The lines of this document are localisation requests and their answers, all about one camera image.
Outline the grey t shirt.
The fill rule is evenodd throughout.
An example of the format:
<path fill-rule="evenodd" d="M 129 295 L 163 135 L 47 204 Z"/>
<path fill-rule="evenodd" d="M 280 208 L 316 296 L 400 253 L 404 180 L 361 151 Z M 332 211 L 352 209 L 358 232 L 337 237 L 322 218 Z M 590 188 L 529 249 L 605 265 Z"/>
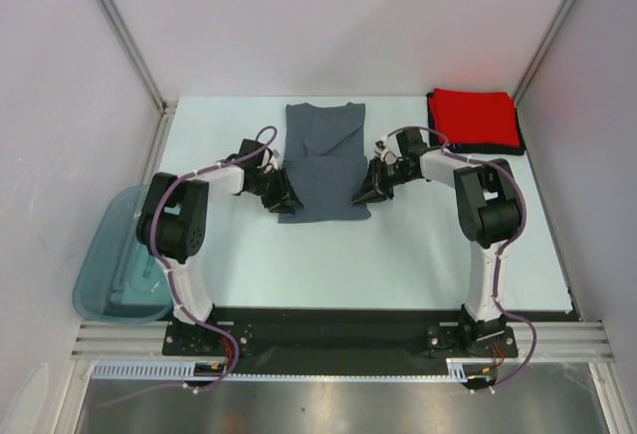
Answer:
<path fill-rule="evenodd" d="M 283 167 L 304 208 L 294 215 L 281 215 L 281 224 L 363 221 L 370 217 L 364 204 L 351 202 L 367 171 L 365 115 L 364 104 L 286 106 Z"/>

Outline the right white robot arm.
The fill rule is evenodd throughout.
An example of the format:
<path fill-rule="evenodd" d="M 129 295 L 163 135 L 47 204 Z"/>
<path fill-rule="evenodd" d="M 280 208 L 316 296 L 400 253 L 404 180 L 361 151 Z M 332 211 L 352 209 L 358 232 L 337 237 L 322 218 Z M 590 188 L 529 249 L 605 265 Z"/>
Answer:
<path fill-rule="evenodd" d="M 391 200 L 396 186 L 419 179 L 454 190 L 460 229 L 471 249 L 469 291 L 450 343 L 440 348 L 469 356 L 495 353 L 509 317 L 503 305 L 505 267 L 510 246 L 527 224 L 526 202 L 506 160 L 456 154 L 445 135 L 427 129 L 443 139 L 431 146 L 424 131 L 423 126 L 406 126 L 378 140 L 351 203 Z"/>

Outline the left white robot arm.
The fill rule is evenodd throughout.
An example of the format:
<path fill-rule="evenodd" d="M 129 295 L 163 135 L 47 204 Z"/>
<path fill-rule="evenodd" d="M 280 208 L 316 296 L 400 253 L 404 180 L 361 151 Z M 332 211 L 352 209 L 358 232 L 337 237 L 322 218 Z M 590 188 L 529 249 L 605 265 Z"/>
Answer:
<path fill-rule="evenodd" d="M 163 352 L 206 354 L 229 339 L 208 323 L 215 304 L 205 287 L 199 252 L 208 205 L 223 196 L 249 193 L 274 214 L 304 208 L 277 153 L 266 142 L 245 138 L 239 150 L 202 169 L 177 176 L 153 175 L 136 226 L 136 239 L 160 267 L 172 298 L 172 320 Z"/>

